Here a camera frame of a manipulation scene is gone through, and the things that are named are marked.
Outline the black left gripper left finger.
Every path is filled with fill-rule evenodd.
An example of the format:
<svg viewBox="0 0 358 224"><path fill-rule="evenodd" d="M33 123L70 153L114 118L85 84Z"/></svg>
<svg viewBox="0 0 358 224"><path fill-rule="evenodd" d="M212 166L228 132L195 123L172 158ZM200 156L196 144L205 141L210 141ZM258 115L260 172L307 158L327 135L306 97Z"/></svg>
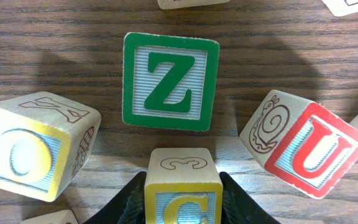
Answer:
<svg viewBox="0 0 358 224"><path fill-rule="evenodd" d="M145 224L144 184L139 172L99 212L84 224Z"/></svg>

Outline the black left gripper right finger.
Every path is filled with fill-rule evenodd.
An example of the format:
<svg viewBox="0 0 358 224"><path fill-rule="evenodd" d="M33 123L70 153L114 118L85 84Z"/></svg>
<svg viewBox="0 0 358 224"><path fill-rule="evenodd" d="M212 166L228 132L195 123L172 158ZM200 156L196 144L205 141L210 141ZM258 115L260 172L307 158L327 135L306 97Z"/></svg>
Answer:
<svg viewBox="0 0 358 224"><path fill-rule="evenodd" d="M220 172L223 183L221 224L280 224L269 215L227 173Z"/></svg>

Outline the yellow C block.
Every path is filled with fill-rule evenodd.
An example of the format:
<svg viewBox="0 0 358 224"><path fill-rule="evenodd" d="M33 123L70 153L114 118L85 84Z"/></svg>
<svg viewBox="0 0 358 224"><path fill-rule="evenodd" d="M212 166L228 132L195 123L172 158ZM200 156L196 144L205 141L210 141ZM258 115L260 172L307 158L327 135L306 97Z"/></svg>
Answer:
<svg viewBox="0 0 358 224"><path fill-rule="evenodd" d="M207 148L156 148L144 184L146 223L220 224L223 183Z"/></svg>

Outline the yellow O block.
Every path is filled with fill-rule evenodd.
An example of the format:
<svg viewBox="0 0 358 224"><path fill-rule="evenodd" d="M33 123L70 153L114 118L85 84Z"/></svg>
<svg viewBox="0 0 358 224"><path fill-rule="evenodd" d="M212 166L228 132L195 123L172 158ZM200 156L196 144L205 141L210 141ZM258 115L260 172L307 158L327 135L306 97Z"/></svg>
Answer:
<svg viewBox="0 0 358 224"><path fill-rule="evenodd" d="M101 113L41 91L0 101L0 189L54 201L89 159Z"/></svg>

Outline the green R block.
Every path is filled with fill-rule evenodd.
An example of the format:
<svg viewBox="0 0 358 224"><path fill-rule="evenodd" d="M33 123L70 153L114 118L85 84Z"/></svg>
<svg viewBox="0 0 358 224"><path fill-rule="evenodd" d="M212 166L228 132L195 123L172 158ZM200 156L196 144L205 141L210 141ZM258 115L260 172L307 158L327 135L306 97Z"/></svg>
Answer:
<svg viewBox="0 0 358 224"><path fill-rule="evenodd" d="M207 6L212 4L222 4L230 0L158 0L161 9L179 9L184 7Z"/></svg>

